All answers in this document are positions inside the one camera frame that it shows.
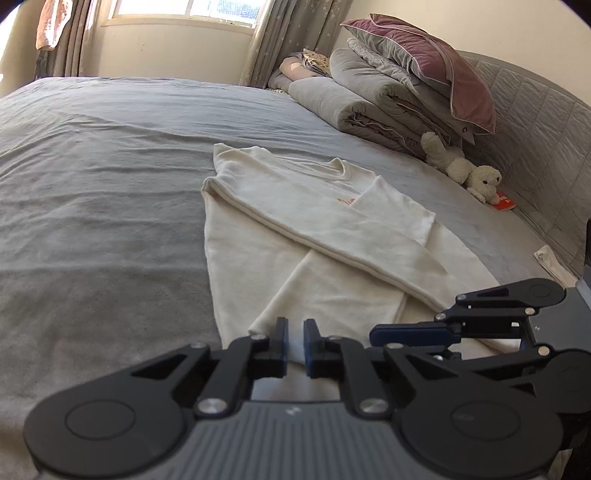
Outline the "window with white frame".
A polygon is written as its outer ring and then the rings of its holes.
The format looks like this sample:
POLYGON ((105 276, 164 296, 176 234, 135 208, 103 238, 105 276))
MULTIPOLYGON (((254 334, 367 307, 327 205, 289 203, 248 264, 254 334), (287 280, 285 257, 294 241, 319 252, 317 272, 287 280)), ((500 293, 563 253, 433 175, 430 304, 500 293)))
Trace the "window with white frame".
POLYGON ((117 0, 103 26, 183 25, 252 33, 269 1, 117 0))

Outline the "white plush bear toy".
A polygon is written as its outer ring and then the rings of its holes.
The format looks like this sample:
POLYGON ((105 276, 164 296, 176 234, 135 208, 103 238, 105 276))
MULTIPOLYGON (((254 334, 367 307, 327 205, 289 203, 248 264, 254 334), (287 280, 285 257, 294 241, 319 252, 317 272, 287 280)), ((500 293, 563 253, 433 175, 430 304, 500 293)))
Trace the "white plush bear toy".
POLYGON ((430 166, 463 186, 481 203, 493 206, 499 204, 497 187, 502 180, 499 170, 489 165, 476 166, 464 156, 461 149, 446 146, 434 132, 422 135, 421 146, 430 166))

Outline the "pink velvet pillow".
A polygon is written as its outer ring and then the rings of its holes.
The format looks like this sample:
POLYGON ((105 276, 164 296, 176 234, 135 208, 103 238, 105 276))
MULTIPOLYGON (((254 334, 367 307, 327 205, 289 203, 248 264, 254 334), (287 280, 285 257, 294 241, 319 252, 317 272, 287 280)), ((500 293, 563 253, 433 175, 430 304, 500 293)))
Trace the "pink velvet pillow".
POLYGON ((398 17, 372 13, 342 22, 363 45, 412 73, 450 103, 451 116, 486 134, 496 132, 496 107, 489 87, 447 42, 398 17))

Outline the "pile of clothes by curtain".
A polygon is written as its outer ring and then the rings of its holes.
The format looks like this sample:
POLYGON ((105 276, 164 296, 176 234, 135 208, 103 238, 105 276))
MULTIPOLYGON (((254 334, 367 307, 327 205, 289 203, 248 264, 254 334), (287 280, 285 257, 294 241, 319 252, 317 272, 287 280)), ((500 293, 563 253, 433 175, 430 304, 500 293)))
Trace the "pile of clothes by curtain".
POLYGON ((304 49, 287 55, 267 82, 267 89, 288 92, 290 84, 314 77, 331 77, 329 58, 313 50, 304 49))

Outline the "red book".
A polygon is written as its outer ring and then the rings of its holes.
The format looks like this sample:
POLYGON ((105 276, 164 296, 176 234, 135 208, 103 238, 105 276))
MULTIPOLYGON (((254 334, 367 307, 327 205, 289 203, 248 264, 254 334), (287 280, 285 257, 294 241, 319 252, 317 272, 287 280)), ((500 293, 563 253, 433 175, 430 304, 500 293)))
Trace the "red book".
POLYGON ((492 205, 497 211, 510 211, 516 207, 516 203, 503 192, 497 192, 497 202, 492 205))

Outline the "folded grey quilt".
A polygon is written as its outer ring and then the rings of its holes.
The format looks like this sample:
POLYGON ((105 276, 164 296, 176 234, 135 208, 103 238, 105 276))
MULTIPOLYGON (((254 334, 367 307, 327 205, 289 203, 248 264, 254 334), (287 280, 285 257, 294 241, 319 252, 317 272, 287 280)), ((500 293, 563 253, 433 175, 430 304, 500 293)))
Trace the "folded grey quilt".
POLYGON ((448 145, 475 140, 471 124, 451 113, 450 99, 404 67, 351 38, 329 57, 332 79, 386 114, 409 146, 422 153, 423 134, 434 132, 448 145))

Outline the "grey quilted headboard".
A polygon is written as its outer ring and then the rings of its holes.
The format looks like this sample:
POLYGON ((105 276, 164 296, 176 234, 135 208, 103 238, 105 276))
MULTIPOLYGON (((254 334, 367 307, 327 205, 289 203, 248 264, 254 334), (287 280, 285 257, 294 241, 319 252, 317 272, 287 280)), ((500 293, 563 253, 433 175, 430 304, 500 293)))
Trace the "grey quilted headboard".
POLYGON ((496 132, 464 150, 501 171, 502 191, 566 266, 582 273, 590 218, 590 108, 557 84, 511 63, 467 52, 488 85, 496 132))

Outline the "left grey curtain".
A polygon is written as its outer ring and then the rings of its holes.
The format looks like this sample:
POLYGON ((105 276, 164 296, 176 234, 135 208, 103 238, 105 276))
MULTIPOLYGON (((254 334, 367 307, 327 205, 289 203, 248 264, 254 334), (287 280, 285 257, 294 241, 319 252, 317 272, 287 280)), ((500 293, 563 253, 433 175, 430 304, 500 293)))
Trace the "left grey curtain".
POLYGON ((72 16, 56 48, 38 51, 35 79, 46 77, 81 77, 88 60, 97 18, 97 0, 72 0, 72 16))

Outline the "pink hanging garment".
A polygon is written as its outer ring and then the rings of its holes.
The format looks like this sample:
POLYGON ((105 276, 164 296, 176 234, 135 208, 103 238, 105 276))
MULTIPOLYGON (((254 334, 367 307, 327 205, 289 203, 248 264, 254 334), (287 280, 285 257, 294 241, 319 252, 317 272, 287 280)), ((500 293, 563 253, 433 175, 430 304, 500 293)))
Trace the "pink hanging garment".
POLYGON ((72 0, 46 0, 43 4, 36 32, 36 49, 52 51, 71 19, 72 0))

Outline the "white Winnie the Pooh sweatshirt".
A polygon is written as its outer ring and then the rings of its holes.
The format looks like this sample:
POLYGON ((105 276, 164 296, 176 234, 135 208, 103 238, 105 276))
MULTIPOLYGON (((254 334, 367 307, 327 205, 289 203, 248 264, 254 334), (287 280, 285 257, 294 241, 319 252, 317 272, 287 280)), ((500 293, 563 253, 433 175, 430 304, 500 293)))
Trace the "white Winnie the Pooh sweatshirt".
POLYGON ((257 400, 334 400, 304 372, 304 321, 367 343, 377 324, 426 321, 496 279, 436 215, 342 159, 300 161, 218 143, 204 180, 204 251, 221 341, 288 322, 288 372, 257 400))

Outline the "grey curtain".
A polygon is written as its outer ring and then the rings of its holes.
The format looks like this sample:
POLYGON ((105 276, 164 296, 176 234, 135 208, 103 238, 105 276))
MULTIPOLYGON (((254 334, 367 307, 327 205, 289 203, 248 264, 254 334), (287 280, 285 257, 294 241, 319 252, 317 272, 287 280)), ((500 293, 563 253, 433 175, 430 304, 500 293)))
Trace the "grey curtain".
POLYGON ((276 0, 263 9, 239 84, 264 88, 288 55, 304 49, 328 55, 352 0, 276 0))
POLYGON ((97 18, 97 0, 72 0, 72 16, 56 48, 38 51, 35 79, 46 77, 81 77, 88 60, 97 18))

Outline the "rolled light grey blanket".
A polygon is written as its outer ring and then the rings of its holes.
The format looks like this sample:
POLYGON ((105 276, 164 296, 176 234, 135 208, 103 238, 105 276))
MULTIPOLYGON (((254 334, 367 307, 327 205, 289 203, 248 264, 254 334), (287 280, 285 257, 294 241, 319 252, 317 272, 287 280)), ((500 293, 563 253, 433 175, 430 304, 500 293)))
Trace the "rolled light grey blanket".
POLYGON ((325 77, 297 80, 290 97, 335 129, 424 159, 420 137, 376 105, 325 77))

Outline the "right grey curtain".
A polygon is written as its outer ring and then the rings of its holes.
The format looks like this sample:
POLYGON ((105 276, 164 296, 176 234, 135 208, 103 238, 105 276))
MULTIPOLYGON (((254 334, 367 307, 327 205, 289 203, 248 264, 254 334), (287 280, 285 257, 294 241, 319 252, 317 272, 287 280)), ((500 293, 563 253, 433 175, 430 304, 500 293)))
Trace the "right grey curtain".
POLYGON ((264 88, 288 55, 304 49, 328 55, 352 0, 276 0, 263 9, 239 84, 264 88))

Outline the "grey bed sheet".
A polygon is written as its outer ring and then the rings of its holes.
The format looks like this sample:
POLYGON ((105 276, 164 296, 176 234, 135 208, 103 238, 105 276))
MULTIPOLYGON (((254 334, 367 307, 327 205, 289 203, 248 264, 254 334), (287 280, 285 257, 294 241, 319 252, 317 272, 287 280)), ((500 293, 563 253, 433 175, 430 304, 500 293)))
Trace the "grey bed sheet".
POLYGON ((1 101, 1 475, 43 398, 193 340, 218 346, 200 187, 213 147, 341 158, 436 213, 502 283, 541 277, 540 237, 417 159, 290 96, 188 80, 47 78, 1 101))

